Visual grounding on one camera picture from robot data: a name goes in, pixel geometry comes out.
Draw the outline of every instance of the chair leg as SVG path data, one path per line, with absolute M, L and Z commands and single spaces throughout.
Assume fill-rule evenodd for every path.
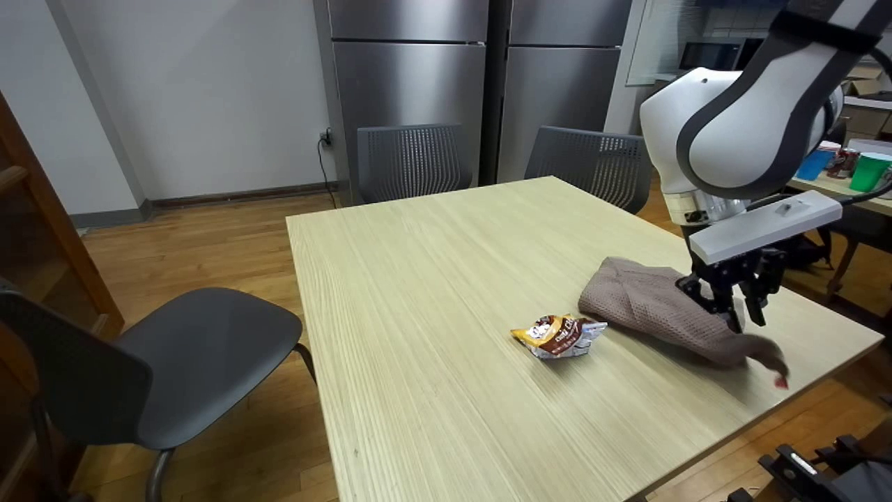
M 310 377 L 314 381 L 314 366 L 313 366 L 310 348 L 303 344 L 296 344 L 296 352 L 302 353 L 302 360 L 303 360 L 303 366 L 306 366 L 306 370 L 310 370 Z
M 820 245 L 824 247 L 824 266 L 833 268 L 833 235 L 827 225 L 817 229 Z
M 31 402 L 31 426 L 34 426 L 34 437 L 37 437 L 38 462 L 41 462 L 45 476 L 51 483 L 51 496 L 67 500 L 67 491 L 62 487 L 62 476 L 58 476 L 58 465 L 55 465 L 48 411 L 38 397 Z
M 148 486 L 145 486 L 145 502 L 162 502 L 165 473 L 166 462 L 175 448 L 162 448 L 157 458 L 157 465 L 151 469 Z
M 833 277 L 830 277 L 830 281 L 827 281 L 827 296 L 830 296 L 830 298 L 840 296 L 840 291 L 841 291 L 841 277 L 845 277 L 845 270 L 846 270 L 846 266 L 852 263 L 855 247 L 858 247 L 858 239 L 852 239 L 852 238 L 845 238 L 845 239 L 846 239 L 846 243 L 845 243 L 841 263 L 840 263 L 840 268 L 833 270 Z

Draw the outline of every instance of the wooden table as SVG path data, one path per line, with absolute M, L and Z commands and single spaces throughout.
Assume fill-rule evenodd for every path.
M 817 190 L 817 192 L 824 192 L 824 196 L 830 196 L 837 201 L 862 196 L 862 192 L 851 190 L 846 185 L 851 185 L 851 178 L 830 178 L 824 172 L 820 178 L 813 178 L 813 181 L 805 181 L 805 178 L 792 178 L 788 181 L 788 188 L 795 188 L 795 190 Z M 858 206 L 867 210 L 867 213 L 892 218 L 892 201 L 890 199 L 869 199 L 869 201 L 863 201 Z
M 672 360 L 607 330 L 537 363 L 511 330 L 577 313 L 605 256 L 685 270 L 682 243 L 558 178 L 288 220 L 342 500 L 632 500 L 877 344 L 780 291 L 792 366 Z

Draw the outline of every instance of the refrigerator door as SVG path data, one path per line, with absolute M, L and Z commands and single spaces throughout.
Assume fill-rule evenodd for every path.
M 512 0 L 511 45 L 622 45 L 629 0 Z
M 481 41 L 486 0 L 329 0 L 331 40 Z
M 615 62 L 615 47 L 508 51 L 498 181 L 523 178 L 541 126 L 605 126 Z
M 334 62 L 349 178 L 366 126 L 463 126 L 467 168 L 480 169 L 481 45 L 334 41 Z

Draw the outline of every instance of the snack bag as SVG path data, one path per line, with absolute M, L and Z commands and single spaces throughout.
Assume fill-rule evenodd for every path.
M 543 314 L 530 330 L 511 330 L 537 360 L 565 360 L 587 353 L 590 344 L 607 330 L 594 319 Z

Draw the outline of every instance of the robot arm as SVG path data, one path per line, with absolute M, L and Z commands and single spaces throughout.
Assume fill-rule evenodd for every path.
M 750 319 L 763 324 L 760 305 L 782 273 L 766 266 L 763 247 L 841 214 L 817 192 L 756 213 L 748 201 L 795 176 L 841 112 L 841 77 L 890 20 L 892 0 L 788 0 L 745 72 L 695 70 L 642 105 L 672 220 L 697 225 L 688 238 L 695 277 L 679 287 L 707 310 L 732 319 L 729 287 L 742 284 Z

